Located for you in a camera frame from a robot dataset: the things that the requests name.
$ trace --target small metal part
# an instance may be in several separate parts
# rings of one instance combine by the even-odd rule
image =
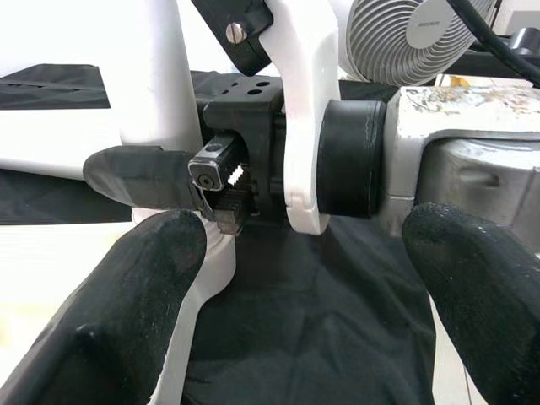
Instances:
[[[193,183],[207,192],[220,192],[236,168],[247,159],[246,146],[236,134],[219,134],[190,160]]]
[[[510,38],[510,49],[520,55],[540,55],[540,30],[523,28]]]
[[[227,235],[238,235],[244,221],[251,214],[252,207],[251,178],[249,171],[245,168],[235,185],[222,193],[213,209],[221,232]]]
[[[227,40],[234,45],[241,44],[247,39],[246,30],[244,30],[240,23],[230,23],[227,25],[225,34],[227,35]]]

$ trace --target black fabric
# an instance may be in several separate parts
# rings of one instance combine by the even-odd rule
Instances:
[[[25,79],[96,85],[98,76],[90,71],[95,69],[49,65],[30,69]],[[192,77],[202,105],[238,76]],[[348,100],[388,101],[396,91],[354,82],[340,86]],[[59,92],[49,104],[45,97],[40,103],[37,95],[28,95],[25,103],[77,108],[84,104],[78,96],[78,91]],[[23,102],[14,100],[0,84],[0,108]],[[104,91],[97,100],[106,106]],[[2,186],[6,176],[17,176],[11,188]],[[125,213],[118,220],[129,220],[126,207],[100,196],[93,201],[97,194],[85,197],[89,188],[76,191],[86,187],[83,183],[49,179],[41,184],[28,180],[32,176],[0,170],[0,207],[11,207],[0,208],[0,224],[95,222],[116,210]],[[102,206],[105,202],[112,206]],[[433,403],[435,329],[427,293],[399,241],[370,221],[333,218],[321,237],[249,225],[237,240],[236,254],[235,279],[197,320],[186,405]]]
[[[0,110],[110,108],[99,69],[37,65],[0,78]]]
[[[130,220],[128,206],[101,196],[82,181],[0,170],[0,225]]]

